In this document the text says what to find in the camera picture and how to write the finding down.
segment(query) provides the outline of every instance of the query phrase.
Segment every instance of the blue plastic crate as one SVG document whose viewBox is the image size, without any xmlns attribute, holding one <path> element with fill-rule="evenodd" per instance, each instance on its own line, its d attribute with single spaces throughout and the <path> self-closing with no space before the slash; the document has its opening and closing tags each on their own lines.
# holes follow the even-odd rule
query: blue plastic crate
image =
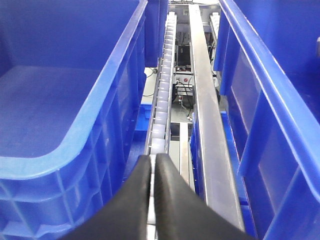
<svg viewBox="0 0 320 240">
<path fill-rule="evenodd" d="M 140 105 L 138 119 L 136 121 L 135 131 L 133 135 L 133 141 L 124 171 L 124 181 L 129 178 L 132 170 L 134 169 L 138 161 L 139 156 L 143 155 L 145 152 L 145 144 L 149 127 L 151 108 L 151 104 Z"/>
<path fill-rule="evenodd" d="M 318 239 L 320 2 L 220 3 L 214 68 L 222 72 L 257 235 Z"/>
<path fill-rule="evenodd" d="M 145 66 L 155 68 L 162 56 L 168 0 L 149 0 L 145 9 Z"/>
<path fill-rule="evenodd" d="M 0 239 L 56 239 L 120 188 L 146 0 L 0 2 Z"/>
</svg>

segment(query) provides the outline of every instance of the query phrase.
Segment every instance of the machinery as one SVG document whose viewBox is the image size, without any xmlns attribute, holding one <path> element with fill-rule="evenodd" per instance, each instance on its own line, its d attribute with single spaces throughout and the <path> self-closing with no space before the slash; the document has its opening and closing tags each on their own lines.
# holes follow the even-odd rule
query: machinery
<svg viewBox="0 0 320 240">
<path fill-rule="evenodd" d="M 319 238 L 320 3 L 62 2 L 0 3 L 0 240 Z"/>
</svg>

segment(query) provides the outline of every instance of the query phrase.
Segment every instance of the metal guide rail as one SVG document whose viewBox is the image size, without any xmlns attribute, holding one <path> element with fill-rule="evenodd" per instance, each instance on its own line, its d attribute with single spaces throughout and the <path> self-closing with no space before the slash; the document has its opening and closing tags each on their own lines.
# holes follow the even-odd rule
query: metal guide rail
<svg viewBox="0 0 320 240">
<path fill-rule="evenodd" d="M 189 5 L 191 64 L 195 83 L 195 122 L 206 204 L 244 230 L 241 208 L 215 92 L 206 38 L 198 5 Z"/>
<path fill-rule="evenodd" d="M 147 216 L 147 239 L 156 239 L 156 215 L 154 199 L 155 161 L 156 154 L 168 153 L 171 136 L 171 105 L 173 73 L 175 65 L 177 16 L 169 12 L 165 24 L 163 55 L 158 64 L 152 109 L 150 114 L 144 154 L 150 155 L 150 199 Z"/>
</svg>

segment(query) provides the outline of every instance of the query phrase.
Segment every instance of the white roller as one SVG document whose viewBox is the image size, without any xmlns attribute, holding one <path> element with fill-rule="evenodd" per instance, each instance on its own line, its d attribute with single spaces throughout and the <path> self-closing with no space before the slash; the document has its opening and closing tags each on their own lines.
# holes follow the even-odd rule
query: white roller
<svg viewBox="0 0 320 240">
<path fill-rule="evenodd" d="M 158 101 L 156 103 L 156 110 L 160 112 L 167 113 L 168 112 L 168 101 Z"/>
<path fill-rule="evenodd" d="M 146 240 L 155 240 L 156 238 L 156 226 L 148 224 L 146 226 Z"/>
<path fill-rule="evenodd" d="M 147 223 L 156 224 L 155 198 L 153 196 L 151 196 L 149 200 L 149 211 L 148 211 Z"/>
<path fill-rule="evenodd" d="M 170 68 L 171 67 L 171 61 L 163 60 L 162 61 L 162 66 L 165 67 L 165 68 Z"/>
<path fill-rule="evenodd" d="M 171 55 L 172 54 L 172 49 L 164 49 L 164 54 Z"/>
<path fill-rule="evenodd" d="M 160 81 L 159 90 L 160 91 L 169 91 L 170 83 L 166 81 Z"/>
<path fill-rule="evenodd" d="M 164 139 L 166 132 L 166 125 L 164 124 L 153 124 L 151 138 Z"/>
<path fill-rule="evenodd" d="M 150 154 L 160 154 L 165 151 L 166 141 L 161 138 L 152 138 L 151 139 L 151 150 Z"/>
<path fill-rule="evenodd" d="M 163 66 L 161 68 L 161 72 L 164 73 L 164 74 L 171 74 L 171 67 Z"/>
<path fill-rule="evenodd" d="M 170 55 L 170 54 L 164 54 L 162 58 L 163 58 L 164 60 L 171 61 L 172 55 Z"/>
<path fill-rule="evenodd" d="M 164 40 L 164 43 L 165 43 L 165 44 L 171 44 L 171 45 L 172 45 L 173 42 L 174 42 L 174 41 L 171 40 L 171 39 L 166 39 L 166 40 Z"/>
<path fill-rule="evenodd" d="M 170 50 L 172 50 L 172 44 L 167 44 L 167 43 L 165 43 L 165 44 L 164 44 L 164 49 L 170 49 Z"/>
<path fill-rule="evenodd" d="M 168 113 L 163 111 L 155 111 L 154 123 L 155 124 L 167 124 Z"/>
<path fill-rule="evenodd" d="M 173 39 L 174 39 L 174 36 L 173 36 L 173 35 L 170 35 L 170 34 L 166 34 L 166 35 L 165 35 L 165 38 L 166 38 L 166 39 L 173 40 Z"/>
<path fill-rule="evenodd" d="M 174 34 L 174 32 L 173 32 L 173 31 L 170 31 L 170 30 L 166 30 L 166 31 L 165 31 L 165 34 L 172 36 L 172 35 Z"/>
<path fill-rule="evenodd" d="M 170 82 L 170 75 L 169 74 L 164 74 L 164 73 L 161 73 L 161 76 L 160 76 L 160 82 L 167 82 L 169 83 Z"/>
<path fill-rule="evenodd" d="M 169 92 L 168 91 L 160 90 L 158 92 L 158 101 L 159 100 L 168 101 L 168 97 L 169 97 Z"/>
<path fill-rule="evenodd" d="M 156 168 L 156 155 L 150 154 L 150 159 L 151 159 L 151 173 L 155 173 L 155 168 Z"/>
<path fill-rule="evenodd" d="M 155 194 L 155 174 L 151 173 L 151 180 L 150 180 L 150 197 L 154 197 Z"/>
</svg>

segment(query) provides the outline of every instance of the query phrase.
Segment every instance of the metal rail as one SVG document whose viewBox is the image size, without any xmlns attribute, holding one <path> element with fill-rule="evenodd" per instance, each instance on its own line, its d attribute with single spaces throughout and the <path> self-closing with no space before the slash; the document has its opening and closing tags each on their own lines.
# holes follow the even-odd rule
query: metal rail
<svg viewBox="0 0 320 240">
<path fill-rule="evenodd" d="M 154 121 L 155 121 L 156 104 L 157 104 L 157 99 L 158 99 L 161 67 L 162 67 L 162 60 L 160 59 L 158 62 L 158 73 L 156 75 L 156 80 L 155 80 L 155 85 L 154 85 L 154 93 L 153 93 L 153 98 L 152 98 L 152 108 L 151 108 L 151 112 L 150 112 L 148 131 L 146 133 L 146 139 L 145 139 L 145 145 L 144 145 L 144 153 L 143 153 L 144 155 L 150 154 L 151 133 L 152 133 L 151 129 L 152 129 L 152 127 L 154 125 Z"/>
<path fill-rule="evenodd" d="M 179 129 L 179 143 L 180 143 L 180 164 L 179 172 L 181 177 L 185 182 L 190 185 L 190 176 L 189 176 L 189 136 L 188 136 L 188 123 L 180 122 Z"/>
<path fill-rule="evenodd" d="M 244 231 L 242 212 L 198 5 L 189 5 L 189 25 L 204 200 L 219 215 Z"/>
</svg>

